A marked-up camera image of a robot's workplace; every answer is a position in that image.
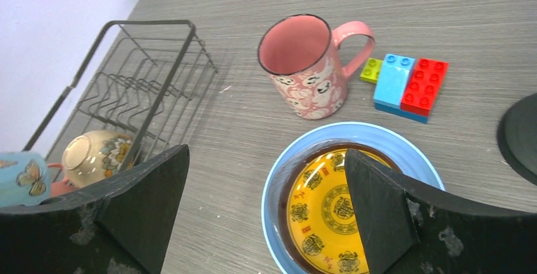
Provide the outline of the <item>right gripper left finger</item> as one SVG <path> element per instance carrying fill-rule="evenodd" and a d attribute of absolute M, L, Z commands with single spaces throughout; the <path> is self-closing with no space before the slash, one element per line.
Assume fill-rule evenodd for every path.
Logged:
<path fill-rule="evenodd" d="M 160 273 L 189 170 L 178 145 L 37 206 L 1 209 L 2 273 Z"/>

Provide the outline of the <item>plain pink cup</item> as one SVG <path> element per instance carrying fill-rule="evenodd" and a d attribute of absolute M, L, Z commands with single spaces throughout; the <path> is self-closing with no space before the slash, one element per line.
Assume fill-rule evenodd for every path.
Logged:
<path fill-rule="evenodd" d="M 48 168 L 59 169 L 59 172 L 63 171 L 63 166 L 62 166 L 61 163 L 49 163 L 47 165 L 47 167 Z M 50 196 L 50 198 L 61 196 L 63 194 L 67 194 L 67 193 L 73 192 L 75 190 L 79 190 L 79 188 L 74 186 L 74 184 L 71 183 L 71 181 L 67 177 L 63 177 L 63 179 L 61 181 L 51 183 L 51 196 Z"/>

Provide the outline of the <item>beige cup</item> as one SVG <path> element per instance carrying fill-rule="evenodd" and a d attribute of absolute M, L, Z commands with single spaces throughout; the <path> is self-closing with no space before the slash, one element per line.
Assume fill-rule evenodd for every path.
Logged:
<path fill-rule="evenodd" d="M 132 137 L 111 130 L 93 130 L 74 138 L 63 152 L 61 164 L 69 181 L 82 188 L 120 171 L 132 147 Z"/>

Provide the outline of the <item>light blue plate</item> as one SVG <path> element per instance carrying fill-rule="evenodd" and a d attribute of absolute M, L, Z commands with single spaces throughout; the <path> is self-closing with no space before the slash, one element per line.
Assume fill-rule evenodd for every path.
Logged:
<path fill-rule="evenodd" d="M 262 196 L 265 240 L 283 273 L 369 272 L 344 169 L 349 149 L 444 187 L 421 150 L 384 127 L 346 121 L 305 133 L 278 157 Z"/>

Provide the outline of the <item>pink ghost pattern mug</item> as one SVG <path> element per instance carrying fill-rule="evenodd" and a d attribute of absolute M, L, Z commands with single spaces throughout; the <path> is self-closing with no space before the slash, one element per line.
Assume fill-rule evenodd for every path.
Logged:
<path fill-rule="evenodd" d="M 347 65 L 338 54 L 340 44 L 354 35 L 366 37 L 364 47 Z M 335 29 L 311 14 L 289 16 L 271 26 L 257 50 L 258 62 L 300 117 L 320 120 L 345 102 L 348 81 L 375 47 L 373 31 L 360 21 Z"/>

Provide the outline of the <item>blue beige mug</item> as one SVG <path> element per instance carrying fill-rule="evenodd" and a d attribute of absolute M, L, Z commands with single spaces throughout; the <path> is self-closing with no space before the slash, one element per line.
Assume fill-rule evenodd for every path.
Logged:
<path fill-rule="evenodd" d="M 1 207 L 35 206 L 51 197 L 51 177 L 41 155 L 1 153 Z"/>

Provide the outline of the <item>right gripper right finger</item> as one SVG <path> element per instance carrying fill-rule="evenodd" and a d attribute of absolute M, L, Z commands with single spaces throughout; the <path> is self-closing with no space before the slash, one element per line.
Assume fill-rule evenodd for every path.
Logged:
<path fill-rule="evenodd" d="M 456 196 L 346 153 L 371 273 L 535 273 L 536 215 Z"/>

